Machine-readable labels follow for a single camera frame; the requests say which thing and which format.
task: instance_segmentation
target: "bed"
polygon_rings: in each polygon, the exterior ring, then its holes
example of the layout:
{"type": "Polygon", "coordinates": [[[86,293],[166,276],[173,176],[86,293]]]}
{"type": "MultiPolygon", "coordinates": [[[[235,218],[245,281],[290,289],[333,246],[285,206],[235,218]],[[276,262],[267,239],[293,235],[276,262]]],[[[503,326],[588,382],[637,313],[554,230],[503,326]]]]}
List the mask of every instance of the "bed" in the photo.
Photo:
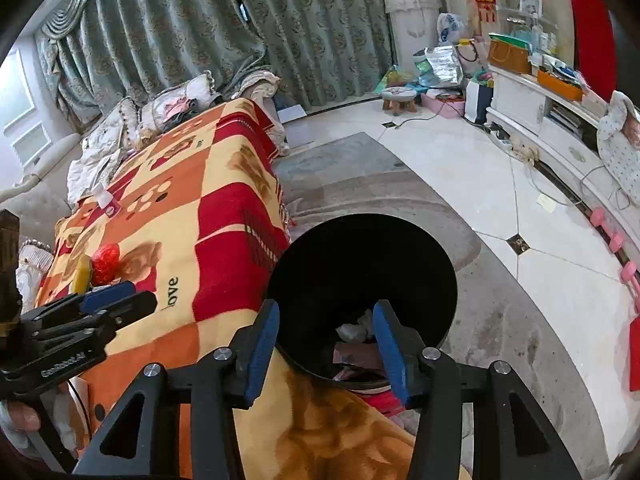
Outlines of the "bed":
{"type": "MultiPolygon", "coordinates": [[[[289,242],[280,186],[271,171],[270,119],[239,98],[160,137],[117,171],[110,191],[122,204],[108,219],[92,198],[56,225],[55,258],[39,304],[68,291],[76,262],[117,243],[120,272],[151,290],[156,311],[108,345],[84,373],[95,407],[107,411],[149,362],[192,364],[250,324],[289,242]]],[[[274,352],[263,393],[235,413],[249,480],[404,479],[413,438],[353,394],[313,384],[274,352]]],[[[180,412],[180,474],[191,475],[190,414],[180,412]]]]}

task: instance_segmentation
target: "tile floor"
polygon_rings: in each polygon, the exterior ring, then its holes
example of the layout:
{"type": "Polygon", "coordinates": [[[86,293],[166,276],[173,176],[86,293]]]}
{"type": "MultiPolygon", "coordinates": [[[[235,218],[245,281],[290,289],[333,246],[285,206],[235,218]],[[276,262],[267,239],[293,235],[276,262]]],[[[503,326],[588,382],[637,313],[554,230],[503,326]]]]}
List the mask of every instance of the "tile floor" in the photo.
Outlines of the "tile floor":
{"type": "Polygon", "coordinates": [[[628,324],[633,300],[620,264],[573,205],[552,212],[540,191],[568,204],[543,175],[498,149],[463,121],[418,114],[395,118],[382,101],[353,104],[301,119],[314,142],[307,150],[364,131],[433,187],[476,231],[530,295],[558,334],[596,407],[613,460],[633,439],[640,395],[628,391],[628,324]],[[387,121],[415,120],[400,129],[387,121]],[[506,240],[520,234],[530,249],[517,256],[506,240]]]}

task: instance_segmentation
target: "pink dumbbell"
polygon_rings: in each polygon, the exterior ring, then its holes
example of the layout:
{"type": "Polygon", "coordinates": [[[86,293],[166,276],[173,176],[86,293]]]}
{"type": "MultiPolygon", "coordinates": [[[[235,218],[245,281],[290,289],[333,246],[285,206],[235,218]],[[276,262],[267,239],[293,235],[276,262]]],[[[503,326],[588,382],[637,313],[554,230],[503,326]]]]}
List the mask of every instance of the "pink dumbbell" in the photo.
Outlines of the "pink dumbbell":
{"type": "Polygon", "coordinates": [[[601,207],[594,209],[589,220],[592,226],[602,227],[602,230],[609,235],[609,251],[617,253],[622,248],[622,242],[624,242],[625,239],[622,234],[615,232],[604,221],[604,209],[601,207]]]}
{"type": "Polygon", "coordinates": [[[640,283],[638,283],[638,280],[636,279],[636,270],[638,270],[638,267],[635,262],[627,262],[626,265],[622,267],[620,279],[622,280],[622,283],[629,282],[634,288],[634,291],[636,292],[636,298],[634,300],[636,314],[640,314],[640,283]]]}

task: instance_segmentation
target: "yellow sticky note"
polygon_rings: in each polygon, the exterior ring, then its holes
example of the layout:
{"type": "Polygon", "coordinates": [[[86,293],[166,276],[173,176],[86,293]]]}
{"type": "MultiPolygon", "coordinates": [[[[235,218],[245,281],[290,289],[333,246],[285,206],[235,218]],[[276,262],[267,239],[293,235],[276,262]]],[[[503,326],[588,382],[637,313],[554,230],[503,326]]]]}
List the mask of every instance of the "yellow sticky note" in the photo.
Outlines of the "yellow sticky note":
{"type": "Polygon", "coordinates": [[[540,196],[536,200],[543,208],[545,208],[546,212],[552,213],[556,209],[556,203],[551,200],[547,195],[543,195],[540,193],[540,196]]]}

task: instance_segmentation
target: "metal screw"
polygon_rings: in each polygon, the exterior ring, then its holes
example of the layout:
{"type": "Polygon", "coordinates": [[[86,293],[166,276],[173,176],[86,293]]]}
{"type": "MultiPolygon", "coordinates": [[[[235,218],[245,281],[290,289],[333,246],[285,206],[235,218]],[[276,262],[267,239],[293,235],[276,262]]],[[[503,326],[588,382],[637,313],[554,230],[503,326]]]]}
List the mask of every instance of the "metal screw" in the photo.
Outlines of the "metal screw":
{"type": "Polygon", "coordinates": [[[160,373],[162,367],[158,363],[151,363],[150,365],[145,366],[143,374],[147,377],[155,377],[160,373]]]}
{"type": "Polygon", "coordinates": [[[422,351],[422,357],[428,359],[429,361],[435,361],[439,359],[441,355],[442,354],[440,353],[440,350],[431,346],[427,346],[427,348],[422,351]]]}
{"type": "Polygon", "coordinates": [[[231,351],[231,348],[227,348],[226,346],[222,346],[220,348],[216,348],[213,351],[213,358],[216,361],[226,361],[227,359],[229,359],[231,357],[231,354],[233,354],[233,352],[231,351]]]}
{"type": "Polygon", "coordinates": [[[499,374],[506,375],[511,372],[511,365],[505,361],[496,361],[494,363],[494,369],[499,374]]]}

